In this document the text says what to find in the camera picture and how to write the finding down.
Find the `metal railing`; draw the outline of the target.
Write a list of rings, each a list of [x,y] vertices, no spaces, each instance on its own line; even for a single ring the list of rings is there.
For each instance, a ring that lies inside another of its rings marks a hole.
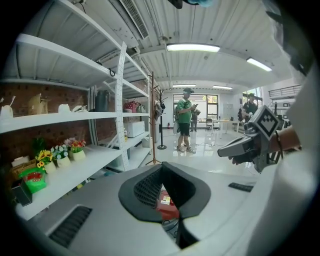
[[[279,89],[273,89],[273,90],[270,90],[268,93],[271,99],[290,99],[297,96],[301,88],[302,86],[299,84],[299,85],[288,86],[288,87],[279,88]]]

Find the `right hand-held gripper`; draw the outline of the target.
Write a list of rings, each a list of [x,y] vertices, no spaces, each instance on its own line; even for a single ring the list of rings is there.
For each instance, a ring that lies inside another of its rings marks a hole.
[[[244,124],[244,135],[217,150],[219,157],[234,157],[245,153],[254,164],[257,172],[272,165],[270,160],[270,141],[280,124],[277,116],[266,105],[261,106]]]

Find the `black flask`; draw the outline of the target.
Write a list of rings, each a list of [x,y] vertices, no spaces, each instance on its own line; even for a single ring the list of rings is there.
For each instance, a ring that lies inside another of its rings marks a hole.
[[[109,111],[109,92],[100,90],[95,96],[95,111],[108,112]]]

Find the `black box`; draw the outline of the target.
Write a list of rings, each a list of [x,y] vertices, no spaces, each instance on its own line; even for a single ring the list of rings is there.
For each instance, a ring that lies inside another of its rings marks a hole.
[[[12,183],[11,191],[23,207],[33,202],[32,193],[22,178]]]

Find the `sunflower pot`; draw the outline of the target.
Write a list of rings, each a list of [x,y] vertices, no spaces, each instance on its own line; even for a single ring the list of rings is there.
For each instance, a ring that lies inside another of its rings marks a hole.
[[[41,150],[36,156],[36,166],[42,169],[47,174],[52,174],[56,171],[56,165],[53,161],[53,153],[50,150]]]

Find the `white metal shelving unit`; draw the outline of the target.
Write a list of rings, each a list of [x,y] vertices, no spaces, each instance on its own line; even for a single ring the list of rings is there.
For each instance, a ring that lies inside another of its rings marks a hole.
[[[49,0],[20,33],[8,55],[3,83],[27,83],[82,90],[87,111],[13,117],[0,122],[0,134],[50,124],[113,118],[123,127],[122,100],[148,97],[133,82],[149,76],[127,53],[129,28],[115,0]],[[98,91],[109,92],[108,112],[95,111]]]

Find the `large black-framed window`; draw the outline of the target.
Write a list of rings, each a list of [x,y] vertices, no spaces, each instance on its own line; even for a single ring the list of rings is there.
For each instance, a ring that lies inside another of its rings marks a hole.
[[[216,120],[219,115],[218,95],[192,94],[189,101],[197,104],[197,110],[200,114],[197,118],[199,123],[205,123],[207,119]]]

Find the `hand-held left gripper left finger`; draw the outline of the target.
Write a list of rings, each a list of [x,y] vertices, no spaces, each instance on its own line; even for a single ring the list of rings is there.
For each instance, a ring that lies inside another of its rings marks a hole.
[[[162,214],[156,210],[156,206],[162,186],[162,165],[157,164],[127,179],[119,189],[118,198],[121,205],[137,220],[161,223]]]

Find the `person's right hand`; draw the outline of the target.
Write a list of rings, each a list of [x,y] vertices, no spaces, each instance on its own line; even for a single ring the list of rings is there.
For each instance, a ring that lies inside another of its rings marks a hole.
[[[252,153],[247,152],[241,155],[229,156],[228,159],[232,161],[233,165],[239,165],[242,163],[251,163],[253,160],[253,157],[252,157]]]

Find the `red vacuum cleaner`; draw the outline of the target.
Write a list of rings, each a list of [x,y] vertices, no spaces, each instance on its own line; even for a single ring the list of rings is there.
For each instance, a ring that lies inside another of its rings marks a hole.
[[[162,190],[156,202],[156,210],[163,220],[173,220],[180,217],[179,210],[166,190]]]

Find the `person's white shirt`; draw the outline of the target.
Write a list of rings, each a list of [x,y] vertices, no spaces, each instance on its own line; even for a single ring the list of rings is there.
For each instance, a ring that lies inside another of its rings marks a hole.
[[[248,233],[245,256],[320,255],[320,67],[314,64],[288,111],[301,151],[274,171]]]

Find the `brown cardboard box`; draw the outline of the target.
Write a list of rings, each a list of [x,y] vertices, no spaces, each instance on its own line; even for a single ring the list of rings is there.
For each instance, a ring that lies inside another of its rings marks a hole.
[[[42,115],[48,113],[49,100],[39,93],[28,101],[28,115]]]

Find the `black wrist band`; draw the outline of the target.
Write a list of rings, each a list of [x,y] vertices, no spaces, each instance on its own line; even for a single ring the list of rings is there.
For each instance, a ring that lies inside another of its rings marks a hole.
[[[278,147],[279,147],[280,156],[281,156],[281,159],[283,160],[283,158],[284,158],[283,147],[282,147],[281,139],[280,139],[280,136],[279,136],[277,130],[275,131],[275,135],[276,135],[276,141],[277,141],[277,144],[278,144]]]

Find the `person's right forearm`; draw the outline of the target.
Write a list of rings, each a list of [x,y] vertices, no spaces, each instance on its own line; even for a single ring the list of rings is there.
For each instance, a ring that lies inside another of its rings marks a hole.
[[[300,140],[292,125],[277,132],[280,136],[280,141],[281,141],[283,151],[301,146]],[[269,153],[279,152],[279,146],[277,143],[277,138],[275,133],[272,135],[269,141],[268,152]]]

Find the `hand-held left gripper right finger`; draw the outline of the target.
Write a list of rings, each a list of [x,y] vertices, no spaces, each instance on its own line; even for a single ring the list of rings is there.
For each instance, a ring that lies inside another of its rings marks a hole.
[[[176,244],[187,248],[199,241],[184,223],[186,219],[198,216],[211,198],[209,185],[198,177],[198,171],[185,165],[163,162],[162,184],[179,213]]]

